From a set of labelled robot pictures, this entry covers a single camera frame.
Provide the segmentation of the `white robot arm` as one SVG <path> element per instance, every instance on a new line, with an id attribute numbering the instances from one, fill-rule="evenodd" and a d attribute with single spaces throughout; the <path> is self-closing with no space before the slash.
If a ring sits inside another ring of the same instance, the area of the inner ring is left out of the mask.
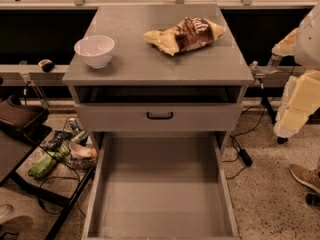
<path id="1" fill-rule="evenodd" d="M 290 76 L 285 84 L 273 128 L 278 137 L 290 138 L 320 108 L 320 4 L 272 48 L 272 54 L 293 56 L 305 69 L 299 77 Z"/>

